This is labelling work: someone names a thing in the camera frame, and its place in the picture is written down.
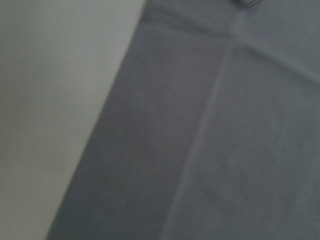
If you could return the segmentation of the dark brown t-shirt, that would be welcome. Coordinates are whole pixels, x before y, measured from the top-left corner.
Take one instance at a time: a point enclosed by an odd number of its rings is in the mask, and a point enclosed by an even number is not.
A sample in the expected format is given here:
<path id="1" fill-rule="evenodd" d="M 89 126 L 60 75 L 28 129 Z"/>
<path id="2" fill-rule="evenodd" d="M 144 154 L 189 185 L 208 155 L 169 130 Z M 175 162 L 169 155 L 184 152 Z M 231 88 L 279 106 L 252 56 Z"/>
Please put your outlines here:
<path id="1" fill-rule="evenodd" d="M 319 1 L 150 1 L 47 238 L 319 237 Z"/>

